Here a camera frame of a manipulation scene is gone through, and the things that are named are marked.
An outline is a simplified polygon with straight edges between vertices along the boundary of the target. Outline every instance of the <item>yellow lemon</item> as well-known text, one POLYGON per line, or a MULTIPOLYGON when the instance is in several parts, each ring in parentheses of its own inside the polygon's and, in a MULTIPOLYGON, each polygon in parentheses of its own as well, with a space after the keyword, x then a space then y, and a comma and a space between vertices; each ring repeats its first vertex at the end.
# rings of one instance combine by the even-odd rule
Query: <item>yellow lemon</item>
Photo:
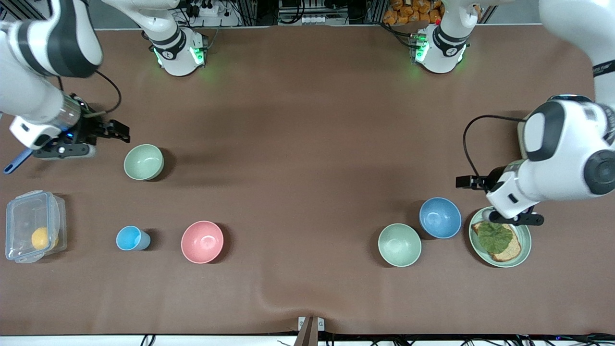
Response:
MULTIPOLYGON (((47 234, 47 227, 39 227, 32 233, 32 246, 37 250, 43 250, 49 245, 49 235, 47 234)), ((54 240, 52 249, 58 244, 58 238, 54 240)))

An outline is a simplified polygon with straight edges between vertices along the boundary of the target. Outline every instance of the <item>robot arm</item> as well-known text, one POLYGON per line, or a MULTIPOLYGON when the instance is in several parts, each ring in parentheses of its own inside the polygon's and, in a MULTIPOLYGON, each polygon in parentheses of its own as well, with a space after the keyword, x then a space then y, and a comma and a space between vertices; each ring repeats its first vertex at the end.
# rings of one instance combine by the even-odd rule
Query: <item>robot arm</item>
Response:
POLYGON ((161 67, 185 76, 205 64, 206 37, 180 28, 169 12, 180 0, 103 0, 135 21, 148 35, 161 67))
POLYGON ((440 24, 419 30, 427 39, 415 52, 415 61, 434 73, 447 73, 461 61, 466 41, 478 22, 474 4, 500 5, 514 0, 443 0, 445 13, 440 24))
POLYGON ((0 32, 0 111, 12 114, 14 136, 37 150, 80 118, 77 102, 44 76, 88 77, 103 54, 82 0, 52 0, 48 20, 3 25, 0 32))
POLYGON ((50 5, 47 20, 0 23, 0 111, 15 116, 10 131, 43 159, 91 157, 97 137, 130 142, 128 127, 104 122, 101 113, 46 80, 89 77, 103 58, 87 2, 51 0, 50 5))
POLYGON ((540 225, 532 208, 541 201, 590 199, 615 189, 615 2, 541 0, 539 9, 549 31, 591 59, 596 102, 553 97, 519 124, 525 159, 477 177, 495 208, 484 215, 492 222, 540 225))
POLYGON ((86 78, 103 52, 84 0, 51 0, 48 20, 15 22, 9 28, 13 56, 41 76, 86 78))

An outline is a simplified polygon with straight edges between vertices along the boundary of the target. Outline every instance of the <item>pink bowl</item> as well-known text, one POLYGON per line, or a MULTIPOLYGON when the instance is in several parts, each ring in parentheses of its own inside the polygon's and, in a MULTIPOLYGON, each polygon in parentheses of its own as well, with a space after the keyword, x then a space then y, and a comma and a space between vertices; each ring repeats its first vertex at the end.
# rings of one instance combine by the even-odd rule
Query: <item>pink bowl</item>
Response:
POLYGON ((224 244, 220 227, 213 222, 198 221, 190 225, 181 237, 181 252, 192 263, 213 261, 224 244))

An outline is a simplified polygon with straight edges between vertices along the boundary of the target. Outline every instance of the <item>bread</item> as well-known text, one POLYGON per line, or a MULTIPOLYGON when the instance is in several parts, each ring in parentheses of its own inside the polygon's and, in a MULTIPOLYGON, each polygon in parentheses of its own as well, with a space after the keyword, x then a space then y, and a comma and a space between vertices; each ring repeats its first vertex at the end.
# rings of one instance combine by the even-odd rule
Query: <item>bread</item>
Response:
POLYGON ((410 7, 410 6, 403 6, 402 9, 399 10, 399 15, 402 16, 402 17, 410 17, 412 12, 414 12, 412 10, 412 7, 410 7))
POLYGON ((429 13, 429 10, 431 10, 431 2, 429 2, 428 0, 415 0, 415 1, 419 7, 418 10, 420 13, 422 14, 429 13))
POLYGON ((429 23, 433 24, 439 20, 442 20, 442 18, 440 17, 440 12, 438 12, 438 10, 429 11, 429 23))
MULTIPOLYGON (((474 230, 474 232, 476 232, 476 234, 478 234, 478 228, 480 227, 481 223, 482 222, 475 223, 472 225, 472 229, 474 230)), ((517 258, 517 256, 519 256, 519 254, 521 254, 521 243, 519 243, 519 239, 517 238, 516 232, 512 230, 510 225, 502 226, 512 232, 512 240, 510 241, 510 244, 508 244, 506 250, 504 250, 503 252, 499 254, 489 253, 489 255, 491 255, 491 258, 496 262, 508 262, 510 260, 514 260, 515 258, 517 258)))
POLYGON ((383 23, 393 25, 397 21, 397 12, 388 10, 384 13, 383 23))
POLYGON ((483 18, 483 12, 480 10, 480 6, 479 5, 474 5, 474 9, 478 13, 478 20, 481 20, 483 18))
POLYGON ((391 0, 391 7, 394 10, 399 11, 403 7, 403 0, 391 0))

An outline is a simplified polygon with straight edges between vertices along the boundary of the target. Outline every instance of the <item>green bowl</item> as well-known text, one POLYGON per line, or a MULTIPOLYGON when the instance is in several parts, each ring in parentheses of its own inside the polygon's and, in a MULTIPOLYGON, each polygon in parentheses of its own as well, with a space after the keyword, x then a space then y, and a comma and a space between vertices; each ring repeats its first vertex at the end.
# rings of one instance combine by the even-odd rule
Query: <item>green bowl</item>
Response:
POLYGON ((520 265, 521 263, 523 263, 523 261, 525 261, 530 255, 530 250, 532 248, 532 237, 530 236, 530 229, 526 225, 521 225, 521 226, 510 225, 512 230, 517 234, 517 238, 519 239, 519 244, 521 244, 521 253, 508 262, 495 261, 491 258, 491 255, 489 255, 489 252, 487 252, 480 245, 480 242, 478 241, 478 235, 472 229, 473 224, 477 222, 485 221, 485 219, 483 218, 483 211, 485 210, 494 210, 494 209, 493 207, 486 207, 486 208, 479 210, 472 217, 472 220, 470 221, 470 226, 468 227, 470 243, 472 243, 472 247, 474 248, 474 251, 485 262, 489 263, 490 265, 494 265, 495 267, 499 267, 499 268, 512 268, 512 267, 516 267, 517 265, 520 265))
POLYGON ((157 146, 138 145, 124 159, 124 172, 135 180, 150 180, 158 176, 164 167, 164 157, 157 146))
POLYGON ((389 264, 407 267, 421 255, 421 238, 412 227, 393 223, 384 227, 380 233, 378 251, 389 264))

